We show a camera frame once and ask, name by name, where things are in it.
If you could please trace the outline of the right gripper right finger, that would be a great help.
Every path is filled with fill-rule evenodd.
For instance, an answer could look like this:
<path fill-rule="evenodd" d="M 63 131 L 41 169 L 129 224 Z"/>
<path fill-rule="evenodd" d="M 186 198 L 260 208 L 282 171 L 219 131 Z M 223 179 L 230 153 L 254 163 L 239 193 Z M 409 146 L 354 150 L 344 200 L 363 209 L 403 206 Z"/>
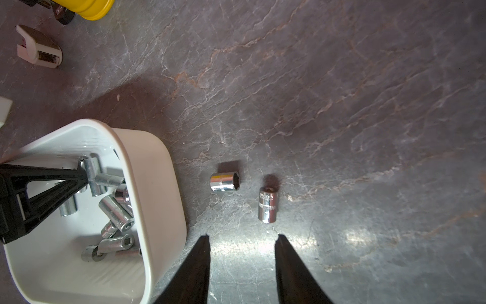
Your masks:
<path fill-rule="evenodd" d="M 283 234 L 275 243 L 275 270 L 279 303 L 333 303 Z"/>

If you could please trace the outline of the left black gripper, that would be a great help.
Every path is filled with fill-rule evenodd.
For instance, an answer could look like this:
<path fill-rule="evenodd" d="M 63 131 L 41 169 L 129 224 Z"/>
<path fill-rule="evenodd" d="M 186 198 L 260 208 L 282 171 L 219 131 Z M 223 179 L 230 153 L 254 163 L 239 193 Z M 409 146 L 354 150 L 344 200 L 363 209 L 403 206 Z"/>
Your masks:
<path fill-rule="evenodd" d="M 63 182 L 29 197 L 33 181 Z M 1 241 L 11 243 L 32 232 L 57 208 L 87 186 L 82 169 L 45 168 L 1 164 Z"/>

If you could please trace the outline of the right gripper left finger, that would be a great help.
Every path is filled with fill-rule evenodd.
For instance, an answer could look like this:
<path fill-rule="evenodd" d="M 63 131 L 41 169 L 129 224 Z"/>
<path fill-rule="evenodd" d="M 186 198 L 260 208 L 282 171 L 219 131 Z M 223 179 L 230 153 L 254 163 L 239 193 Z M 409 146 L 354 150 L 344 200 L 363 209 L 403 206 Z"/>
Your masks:
<path fill-rule="evenodd" d="M 210 237 L 201 236 L 154 303 L 207 303 L 210 284 Z"/>

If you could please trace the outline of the white plastic storage box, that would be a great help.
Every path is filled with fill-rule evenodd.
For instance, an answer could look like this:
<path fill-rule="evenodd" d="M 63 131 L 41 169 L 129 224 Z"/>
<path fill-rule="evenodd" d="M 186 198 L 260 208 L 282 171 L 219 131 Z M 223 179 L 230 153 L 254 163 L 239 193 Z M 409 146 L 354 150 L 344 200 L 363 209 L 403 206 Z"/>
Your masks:
<path fill-rule="evenodd" d="M 108 218 L 98 197 L 80 193 L 73 215 L 55 211 L 32 233 L 2 248 L 16 287 L 30 303 L 149 303 L 157 282 L 184 248 L 186 220 L 171 156 L 151 133 L 82 119 L 4 162 L 74 168 L 80 157 L 90 155 L 103 171 L 125 177 L 135 219 L 130 232 L 142 254 L 83 261 L 82 251 L 100 242 Z"/>

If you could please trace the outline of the short chrome socket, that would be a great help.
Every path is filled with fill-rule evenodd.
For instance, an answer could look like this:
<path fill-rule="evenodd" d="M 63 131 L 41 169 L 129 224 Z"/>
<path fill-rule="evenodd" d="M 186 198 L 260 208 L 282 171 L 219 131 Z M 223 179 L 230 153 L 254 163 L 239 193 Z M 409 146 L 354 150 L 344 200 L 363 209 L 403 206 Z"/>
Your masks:
<path fill-rule="evenodd" d="M 210 188 L 213 192 L 237 191 L 240 188 L 238 172 L 215 173 L 210 177 Z"/>

